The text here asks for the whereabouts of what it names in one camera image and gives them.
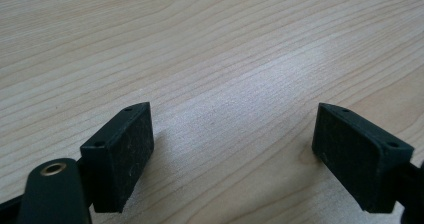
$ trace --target wooden table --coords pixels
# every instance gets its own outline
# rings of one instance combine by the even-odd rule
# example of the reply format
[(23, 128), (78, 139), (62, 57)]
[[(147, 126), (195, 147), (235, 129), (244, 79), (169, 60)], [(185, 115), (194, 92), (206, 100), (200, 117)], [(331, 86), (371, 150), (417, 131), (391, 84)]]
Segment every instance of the wooden table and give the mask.
[(145, 101), (155, 152), (96, 224), (399, 223), (312, 154), (319, 102), (424, 159), (424, 0), (0, 0), (0, 43), (0, 202)]

